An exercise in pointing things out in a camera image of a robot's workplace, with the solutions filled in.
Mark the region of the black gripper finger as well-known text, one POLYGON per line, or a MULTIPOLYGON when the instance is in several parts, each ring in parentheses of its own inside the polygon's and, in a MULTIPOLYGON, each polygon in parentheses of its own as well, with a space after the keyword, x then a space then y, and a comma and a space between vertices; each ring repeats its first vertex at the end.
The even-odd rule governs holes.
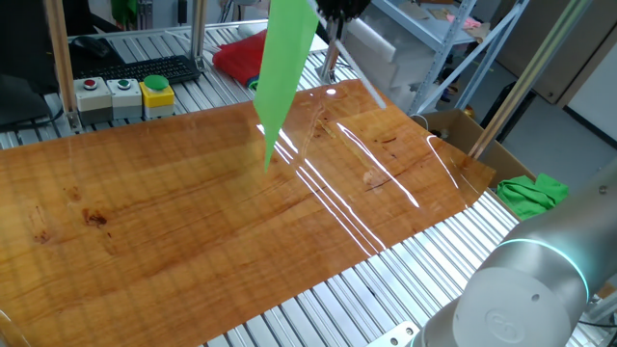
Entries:
POLYGON ((371 0, 342 0, 341 1, 342 16, 346 20, 357 18, 367 8, 370 2, 371 0))
POLYGON ((316 0, 317 10, 327 20, 339 20, 342 5, 339 0, 316 0))

